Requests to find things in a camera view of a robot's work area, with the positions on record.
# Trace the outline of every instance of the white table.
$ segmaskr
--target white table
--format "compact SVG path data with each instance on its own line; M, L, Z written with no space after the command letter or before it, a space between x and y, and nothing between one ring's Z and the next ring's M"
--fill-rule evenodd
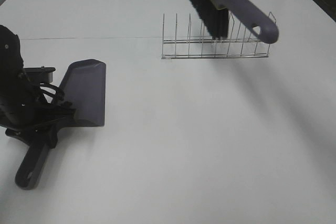
M0 223L335 223L336 24L312 0L252 1L278 20L268 59L161 60L162 13L195 16L188 0L7 0L25 66L58 84L102 60L107 102L31 191L1 130Z

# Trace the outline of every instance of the brush handle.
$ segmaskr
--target brush handle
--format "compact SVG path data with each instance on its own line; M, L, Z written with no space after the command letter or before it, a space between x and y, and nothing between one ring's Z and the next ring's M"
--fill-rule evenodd
M249 0L211 0L217 8L228 8L250 32L262 42L273 44L278 40L276 24Z

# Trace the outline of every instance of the brush bristles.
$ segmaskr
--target brush bristles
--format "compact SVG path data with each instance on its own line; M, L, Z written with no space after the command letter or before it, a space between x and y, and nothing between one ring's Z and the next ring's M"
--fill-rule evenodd
M227 38L228 9L217 10L210 0L190 0L190 2L213 38Z

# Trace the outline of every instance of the metal dish rack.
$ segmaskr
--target metal dish rack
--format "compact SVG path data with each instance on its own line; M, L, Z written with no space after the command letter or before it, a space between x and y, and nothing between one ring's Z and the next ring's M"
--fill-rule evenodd
M272 12L270 17L277 22ZM270 44L257 39L232 13L229 15L229 33L226 39L214 40L207 33L203 22L198 19L193 24L189 14L186 36L177 36L177 14L174 34L165 37L165 15L162 22L162 59L232 59L232 58L267 58Z

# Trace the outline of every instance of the gray dustpan blade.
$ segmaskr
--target gray dustpan blade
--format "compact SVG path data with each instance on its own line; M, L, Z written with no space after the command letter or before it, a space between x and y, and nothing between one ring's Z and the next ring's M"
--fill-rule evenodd
M64 101L76 109L76 122L69 126L104 126L105 82L104 62L89 59L69 66L59 86L65 93Z

